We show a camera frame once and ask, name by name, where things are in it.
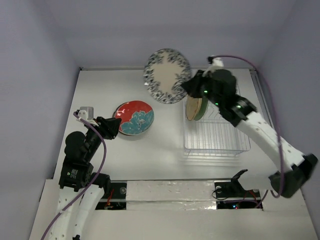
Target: plate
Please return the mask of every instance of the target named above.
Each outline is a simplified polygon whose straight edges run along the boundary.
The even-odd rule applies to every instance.
[[[201,108],[202,98],[188,96],[186,99],[186,118],[191,121],[195,118]]]
[[[115,113],[116,119],[121,118],[119,132],[135,136],[147,131],[155,119],[154,110],[144,101],[128,101],[120,105]]]
[[[200,120],[206,113],[208,107],[208,98],[202,98],[201,107],[197,115],[193,118],[193,120],[198,121]]]
[[[181,101],[187,95],[181,84],[191,77],[189,61],[179,51],[171,48],[153,53],[143,70],[144,85],[149,94],[162,104]]]

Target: red wire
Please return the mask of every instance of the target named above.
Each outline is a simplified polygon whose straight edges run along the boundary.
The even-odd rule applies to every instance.
[[[256,195],[251,190],[249,190],[249,193],[253,196],[254,200],[257,201]]]
[[[108,197],[107,201],[106,201],[106,204],[105,204],[105,207],[108,207],[109,206],[109,201],[110,199],[112,198],[112,194],[114,193],[114,189],[111,190],[111,193],[110,193],[110,196]]]

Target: blue flower pattern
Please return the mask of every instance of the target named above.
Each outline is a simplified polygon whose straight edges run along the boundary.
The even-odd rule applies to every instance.
[[[159,89],[160,82],[155,81],[154,78],[154,70],[152,66],[154,64],[162,64],[163,63],[163,53],[167,53],[167,61],[169,63],[176,63],[182,68],[181,73],[175,74],[175,84],[172,87],[172,93],[162,92]],[[144,67],[143,71],[144,82],[147,83],[147,89],[150,95],[160,103],[163,104],[174,104],[182,100],[186,95],[186,91],[181,87],[183,82],[189,81],[192,77],[191,66],[188,60],[177,50],[171,48],[161,49],[155,53],[153,53],[147,65]]]
[[[136,111],[132,114],[132,118],[130,121],[124,122],[120,125],[121,132],[127,135],[138,135],[151,126],[155,118],[154,111],[151,110],[149,112],[145,111]]]

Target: white enclosure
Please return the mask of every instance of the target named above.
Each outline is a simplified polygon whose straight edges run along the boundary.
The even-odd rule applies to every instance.
[[[283,137],[319,157],[319,9],[318,0],[1,0],[1,237],[29,239],[45,179],[58,178],[80,68],[141,69],[161,48],[178,49],[194,68],[212,54],[246,58],[271,86]],[[120,179],[121,166],[112,167]],[[318,167],[302,189],[318,234],[319,183]]]

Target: screw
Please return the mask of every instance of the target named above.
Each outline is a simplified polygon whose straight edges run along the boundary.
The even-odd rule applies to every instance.
[[[127,189],[125,187],[121,187],[120,188],[120,193],[121,194],[126,194],[127,193]]]
[[[222,193],[221,186],[216,186],[215,192],[216,192],[217,194]]]

